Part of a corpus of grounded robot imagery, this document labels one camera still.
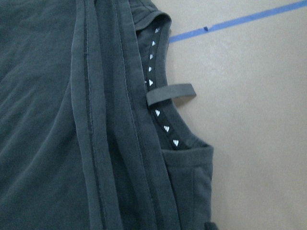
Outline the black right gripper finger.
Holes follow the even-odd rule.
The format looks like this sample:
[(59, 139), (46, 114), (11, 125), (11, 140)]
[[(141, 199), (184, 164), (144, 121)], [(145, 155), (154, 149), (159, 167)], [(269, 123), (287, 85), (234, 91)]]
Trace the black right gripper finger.
[(204, 230), (217, 230), (217, 225), (214, 222), (204, 223)]

